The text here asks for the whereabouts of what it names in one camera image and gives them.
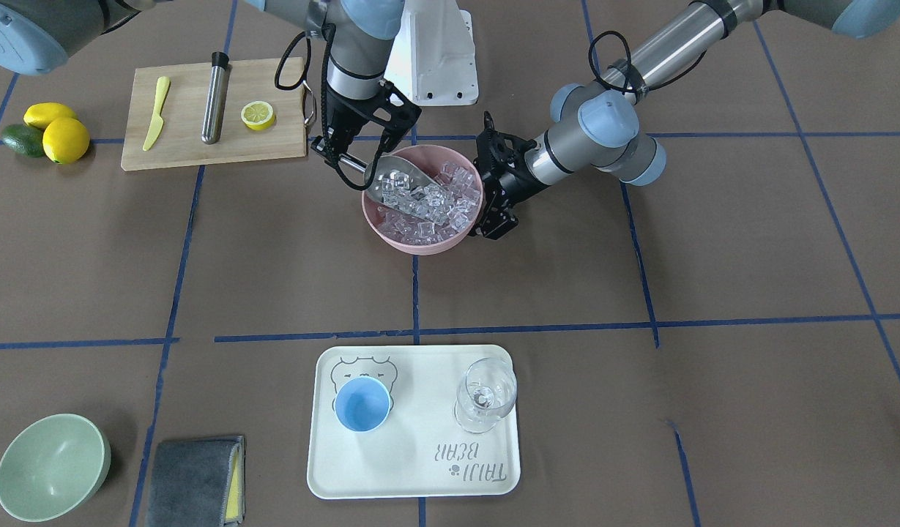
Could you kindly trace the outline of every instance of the wooden cutting board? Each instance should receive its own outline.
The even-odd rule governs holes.
[[[136,70],[121,168],[135,171],[306,156],[303,87],[293,91],[275,88],[273,76],[279,61],[271,58],[230,63],[222,137],[216,144],[205,144],[201,139],[211,62]],[[283,68],[283,81],[297,79],[302,70],[302,57],[289,58]],[[161,111],[164,126],[154,146],[144,152],[144,139],[154,110],[156,81],[162,76],[171,78],[171,88]],[[277,116],[275,126],[253,131],[242,123],[242,107],[253,100],[271,103]]]

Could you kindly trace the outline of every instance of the gray towel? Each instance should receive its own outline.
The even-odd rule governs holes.
[[[225,518],[235,456],[243,477],[242,436],[158,444],[146,527],[223,527],[241,523],[226,523]]]

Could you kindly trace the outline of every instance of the white plastic bracket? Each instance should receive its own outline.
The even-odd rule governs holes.
[[[385,78],[417,106],[479,100],[472,15],[456,0],[406,0]]]

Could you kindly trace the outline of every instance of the pink bowl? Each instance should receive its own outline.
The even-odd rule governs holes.
[[[470,173],[473,173],[474,176],[476,176],[476,190],[479,190],[479,207],[477,210],[483,210],[483,204],[486,203],[486,197],[483,194],[483,180],[479,177],[479,171],[476,171],[476,167],[473,166],[472,162],[467,160],[465,156],[456,150],[452,150],[446,146],[437,146],[436,144],[416,144],[416,146],[407,146],[406,148],[396,150],[391,155],[403,157],[405,160],[414,163],[430,177],[436,176],[443,167],[443,163],[446,163],[447,161],[456,163],[470,171]],[[417,254],[420,256],[443,253],[444,250],[449,250],[451,247],[463,241],[467,234],[469,234],[469,231],[472,230],[472,226],[476,224],[476,219],[479,217],[479,214],[476,214],[476,217],[473,217],[473,220],[470,221],[466,229],[463,229],[459,234],[456,234],[456,236],[449,240],[443,240],[436,244],[402,244],[400,242],[395,242],[388,236],[384,236],[382,231],[379,230],[379,227],[377,226],[384,221],[382,214],[379,213],[379,204],[372,201],[365,193],[362,193],[362,213],[365,214],[365,220],[368,221],[368,224],[371,225],[372,230],[375,231],[377,236],[381,236],[382,240],[388,242],[394,249],[403,251],[403,253]]]

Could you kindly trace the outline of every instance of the folded cloth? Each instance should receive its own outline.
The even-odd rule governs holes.
[[[245,516],[245,437],[158,444],[146,527],[224,527]]]

